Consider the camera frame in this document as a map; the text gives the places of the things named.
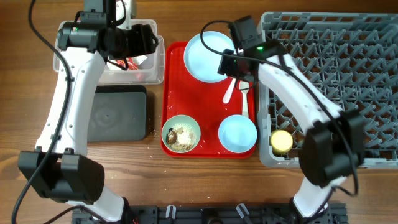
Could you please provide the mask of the rice and food scraps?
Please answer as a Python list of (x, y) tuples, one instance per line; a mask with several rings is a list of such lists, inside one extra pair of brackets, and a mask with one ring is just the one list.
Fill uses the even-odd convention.
[(169, 128), (166, 135), (166, 144), (173, 152), (188, 152), (196, 144), (197, 135), (187, 124), (175, 124)]

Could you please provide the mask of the light blue plate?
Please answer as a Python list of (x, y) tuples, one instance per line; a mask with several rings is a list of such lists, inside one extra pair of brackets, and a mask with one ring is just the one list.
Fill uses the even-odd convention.
[[(210, 48), (222, 52), (234, 49), (232, 40), (220, 32), (206, 31), (203, 33), (205, 44)], [(221, 55), (208, 50), (201, 42), (200, 34), (194, 36), (187, 44), (183, 56), (188, 72), (197, 80), (205, 83), (216, 83), (227, 78), (218, 73)]]

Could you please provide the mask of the white plastic spoon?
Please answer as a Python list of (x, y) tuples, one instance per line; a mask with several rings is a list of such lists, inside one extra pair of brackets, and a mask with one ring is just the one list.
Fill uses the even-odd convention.
[(249, 91), (249, 83), (245, 82), (245, 81), (240, 81), (239, 82), (239, 90), (242, 94), (242, 115), (248, 118), (249, 113), (248, 113), (247, 93)]

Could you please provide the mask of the red snack wrapper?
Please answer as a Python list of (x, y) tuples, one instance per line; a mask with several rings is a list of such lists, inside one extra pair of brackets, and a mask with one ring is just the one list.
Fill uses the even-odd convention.
[(122, 60), (112, 60), (122, 70), (138, 70), (139, 66), (133, 58), (125, 58)]

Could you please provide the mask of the white plastic fork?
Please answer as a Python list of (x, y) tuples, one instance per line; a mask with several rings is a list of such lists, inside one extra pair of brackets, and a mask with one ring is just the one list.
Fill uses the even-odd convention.
[(228, 104), (229, 103), (229, 101), (231, 99), (231, 96), (232, 96), (232, 93), (233, 93), (233, 90), (234, 90), (234, 87), (235, 87), (235, 84), (236, 84), (236, 79), (232, 78), (231, 83), (229, 84), (229, 87), (227, 88), (227, 90), (226, 90), (226, 92), (225, 92), (225, 94), (223, 96), (223, 99), (222, 99), (222, 102), (224, 104)]

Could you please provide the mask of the light blue bowl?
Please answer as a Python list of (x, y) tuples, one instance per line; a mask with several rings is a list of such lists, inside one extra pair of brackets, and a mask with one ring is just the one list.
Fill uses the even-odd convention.
[(229, 152), (241, 154), (251, 150), (257, 142), (257, 128), (243, 115), (225, 118), (218, 128), (218, 139)]

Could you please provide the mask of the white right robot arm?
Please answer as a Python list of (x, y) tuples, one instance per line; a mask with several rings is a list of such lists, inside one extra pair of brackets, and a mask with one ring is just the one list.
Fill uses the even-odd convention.
[(236, 54), (221, 53), (218, 73), (267, 86), (292, 113), (305, 139), (298, 154), (305, 176), (292, 199), (302, 223), (326, 211), (332, 193), (348, 176), (359, 192), (357, 169), (364, 162), (364, 118), (357, 109), (343, 110), (316, 88), (276, 40), (260, 42)]

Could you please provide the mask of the green bowl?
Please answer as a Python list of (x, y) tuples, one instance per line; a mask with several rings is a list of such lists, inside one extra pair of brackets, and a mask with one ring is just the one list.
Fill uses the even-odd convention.
[(161, 132), (163, 148), (178, 156), (192, 152), (200, 142), (199, 124), (190, 116), (176, 115), (165, 121)]

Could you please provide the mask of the yellow plastic cup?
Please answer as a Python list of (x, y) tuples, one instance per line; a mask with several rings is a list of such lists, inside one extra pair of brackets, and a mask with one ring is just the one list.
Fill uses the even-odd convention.
[(293, 146), (294, 140), (290, 133), (284, 130), (273, 131), (270, 138), (272, 150), (276, 154), (285, 154)]

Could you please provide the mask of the white napkin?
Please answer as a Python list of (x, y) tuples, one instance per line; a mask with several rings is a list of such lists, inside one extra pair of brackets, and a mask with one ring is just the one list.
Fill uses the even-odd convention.
[[(147, 60), (147, 56), (145, 55), (141, 55), (138, 57), (130, 57), (130, 58), (133, 58), (134, 61), (138, 64), (139, 70), (141, 69), (140, 66)], [(112, 60), (108, 60), (107, 65), (110, 70), (122, 70), (119, 67), (117, 67), (116, 64), (112, 62)]]

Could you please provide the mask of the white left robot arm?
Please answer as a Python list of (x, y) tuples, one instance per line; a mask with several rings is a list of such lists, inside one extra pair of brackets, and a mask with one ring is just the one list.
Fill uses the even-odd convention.
[(70, 204), (103, 223), (131, 223), (128, 201), (104, 184), (104, 167), (87, 156), (88, 125), (98, 82), (109, 59), (152, 54), (149, 24), (118, 28), (110, 22), (66, 21), (53, 47), (60, 67), (47, 123), (33, 151), (19, 154), (27, 187)]

